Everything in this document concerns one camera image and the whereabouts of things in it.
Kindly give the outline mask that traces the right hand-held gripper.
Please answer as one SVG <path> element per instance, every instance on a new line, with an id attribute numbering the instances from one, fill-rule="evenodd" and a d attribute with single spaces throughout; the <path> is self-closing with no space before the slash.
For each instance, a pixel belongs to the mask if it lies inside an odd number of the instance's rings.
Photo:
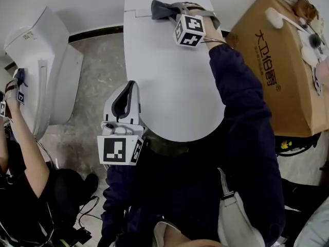
<path id="1" fill-rule="evenodd" d="M 204 22 L 200 15 L 192 15 L 182 2 L 168 5 L 169 15 L 177 15 L 174 31 L 175 43 L 184 47 L 197 47 L 205 37 Z"/>

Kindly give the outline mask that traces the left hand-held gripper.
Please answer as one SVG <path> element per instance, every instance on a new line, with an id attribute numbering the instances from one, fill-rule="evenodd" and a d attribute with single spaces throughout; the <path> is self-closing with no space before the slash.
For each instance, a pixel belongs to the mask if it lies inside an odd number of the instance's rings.
<path id="1" fill-rule="evenodd" d="M 102 134 L 97 137 L 100 163 L 135 166 L 147 131 L 146 127 L 139 125 L 137 83 L 131 80 L 118 87 L 105 102 L 103 115 Z"/>

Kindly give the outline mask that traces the gray wiping cloth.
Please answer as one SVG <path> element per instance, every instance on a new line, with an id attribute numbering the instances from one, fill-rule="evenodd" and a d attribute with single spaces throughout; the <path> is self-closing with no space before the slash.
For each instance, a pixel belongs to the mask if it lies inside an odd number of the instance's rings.
<path id="1" fill-rule="evenodd" d="M 180 14 L 180 10 L 172 4 L 153 0 L 151 3 L 151 13 L 153 20 L 168 19 L 170 17 L 176 20 L 176 16 Z"/>

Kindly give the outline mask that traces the person's right forearm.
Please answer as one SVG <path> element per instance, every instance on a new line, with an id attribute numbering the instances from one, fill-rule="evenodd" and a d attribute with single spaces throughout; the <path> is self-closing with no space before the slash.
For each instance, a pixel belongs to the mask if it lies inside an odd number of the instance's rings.
<path id="1" fill-rule="evenodd" d="M 227 45 L 208 17 L 205 41 L 216 87 L 225 105 L 224 119 L 231 124 L 270 128 L 271 112 L 263 98 L 263 87 L 242 55 Z"/>

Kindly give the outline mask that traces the person's left forearm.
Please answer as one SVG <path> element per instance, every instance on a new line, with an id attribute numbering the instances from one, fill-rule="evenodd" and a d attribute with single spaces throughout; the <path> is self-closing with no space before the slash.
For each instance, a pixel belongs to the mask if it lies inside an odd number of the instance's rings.
<path id="1" fill-rule="evenodd" d="M 107 170 L 107 188 L 103 192 L 103 219 L 123 215 L 133 202 L 139 183 L 138 166 L 110 165 Z"/>

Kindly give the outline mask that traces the white toilet with tank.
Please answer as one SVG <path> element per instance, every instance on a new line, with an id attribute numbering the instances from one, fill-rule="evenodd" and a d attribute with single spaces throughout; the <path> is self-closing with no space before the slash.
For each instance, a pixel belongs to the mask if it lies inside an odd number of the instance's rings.
<path id="1" fill-rule="evenodd" d="M 69 32 L 49 7 L 26 11 L 10 29 L 4 51 L 25 71 L 21 113 L 36 139 L 71 117 L 83 54 L 69 45 Z"/>

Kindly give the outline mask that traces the person's right hand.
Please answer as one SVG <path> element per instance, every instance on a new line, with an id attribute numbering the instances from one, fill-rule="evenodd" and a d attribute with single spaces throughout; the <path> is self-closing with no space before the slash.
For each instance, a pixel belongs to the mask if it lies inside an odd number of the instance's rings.
<path id="1" fill-rule="evenodd" d="M 192 10 L 189 10 L 189 12 L 190 12 L 190 15 L 192 15 L 192 16 L 208 17 L 210 19 L 213 19 L 215 17 L 213 12 L 207 11 L 207 10 L 201 10 L 201 8 L 192 9 Z"/>

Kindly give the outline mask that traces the person's navy jacket torso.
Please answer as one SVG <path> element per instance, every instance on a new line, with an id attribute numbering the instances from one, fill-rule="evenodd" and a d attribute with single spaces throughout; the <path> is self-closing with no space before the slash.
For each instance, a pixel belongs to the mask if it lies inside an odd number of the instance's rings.
<path id="1" fill-rule="evenodd" d="M 153 229 L 168 221 L 192 240 L 218 241 L 221 171 L 242 198 L 251 225 L 271 246 L 285 226 L 283 189 L 272 128 L 243 126 L 217 130 L 177 157 L 146 148 L 137 165 L 139 183 L 123 215 L 103 219 L 97 247 L 151 247 Z"/>

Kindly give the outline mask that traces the white round object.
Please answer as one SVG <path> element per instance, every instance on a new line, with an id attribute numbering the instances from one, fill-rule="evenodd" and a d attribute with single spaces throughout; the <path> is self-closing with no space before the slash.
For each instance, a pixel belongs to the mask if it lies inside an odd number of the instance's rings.
<path id="1" fill-rule="evenodd" d="M 300 25 L 296 24 L 294 21 L 289 19 L 288 17 L 282 15 L 281 13 L 277 12 L 274 8 L 270 7 L 265 10 L 266 19 L 272 24 L 272 26 L 276 29 L 281 29 L 284 25 L 284 21 L 290 23 L 298 30 L 302 32 L 306 32 Z"/>

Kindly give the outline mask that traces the black floor box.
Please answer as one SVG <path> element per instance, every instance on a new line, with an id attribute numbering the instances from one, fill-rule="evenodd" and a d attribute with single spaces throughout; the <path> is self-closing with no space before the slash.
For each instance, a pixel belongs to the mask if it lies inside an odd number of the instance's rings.
<path id="1" fill-rule="evenodd" d="M 92 239 L 91 232 L 87 231 L 85 227 L 79 229 L 71 228 L 68 232 L 68 241 L 70 247 L 74 246 L 76 243 L 85 244 L 90 239 Z"/>

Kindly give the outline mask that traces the white round pad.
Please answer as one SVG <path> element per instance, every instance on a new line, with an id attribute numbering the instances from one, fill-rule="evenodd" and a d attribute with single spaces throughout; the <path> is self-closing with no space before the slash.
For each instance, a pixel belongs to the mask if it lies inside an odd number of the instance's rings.
<path id="1" fill-rule="evenodd" d="M 301 56 L 304 62 L 306 62 L 311 67 L 316 67 L 318 64 L 317 55 L 311 47 L 303 46 L 301 48 Z"/>

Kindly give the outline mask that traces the black fluffy ball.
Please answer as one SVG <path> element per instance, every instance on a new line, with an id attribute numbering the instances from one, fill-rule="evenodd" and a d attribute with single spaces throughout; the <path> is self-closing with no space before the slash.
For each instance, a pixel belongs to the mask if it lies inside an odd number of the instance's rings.
<path id="1" fill-rule="evenodd" d="M 308 41 L 312 48 L 321 47 L 323 44 L 321 38 L 316 33 L 309 35 Z"/>

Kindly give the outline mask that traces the large printed cardboard box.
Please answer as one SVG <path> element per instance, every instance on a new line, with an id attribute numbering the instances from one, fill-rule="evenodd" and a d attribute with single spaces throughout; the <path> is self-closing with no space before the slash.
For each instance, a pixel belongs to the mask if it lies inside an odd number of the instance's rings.
<path id="1" fill-rule="evenodd" d="M 302 59 L 300 31 L 288 22 L 277 29 L 265 11 L 297 18 L 284 0 L 256 0 L 226 37 L 260 80 L 277 136 L 309 137 L 329 129 L 329 88 L 317 92 L 312 68 Z"/>

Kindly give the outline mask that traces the pink bottle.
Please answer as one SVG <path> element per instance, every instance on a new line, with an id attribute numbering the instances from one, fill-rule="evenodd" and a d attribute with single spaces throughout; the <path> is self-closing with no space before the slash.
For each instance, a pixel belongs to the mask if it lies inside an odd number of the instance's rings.
<path id="1" fill-rule="evenodd" d="M 316 73 L 316 78 L 322 83 L 324 83 L 325 80 L 329 79 L 329 57 L 325 58 L 324 60 L 321 60 L 316 65 L 315 73 Z"/>

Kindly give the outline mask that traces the black floor bag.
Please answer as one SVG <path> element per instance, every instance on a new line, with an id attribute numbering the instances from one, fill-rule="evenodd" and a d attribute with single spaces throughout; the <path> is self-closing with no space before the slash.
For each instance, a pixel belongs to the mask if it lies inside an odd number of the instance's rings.
<path id="1" fill-rule="evenodd" d="M 275 136 L 275 151 L 277 156 L 291 157 L 303 152 L 306 152 L 311 147 L 316 147 L 321 133 L 309 137 L 288 137 L 288 136 Z M 292 141 L 292 146 L 289 149 L 282 150 L 280 144 L 284 140 Z"/>

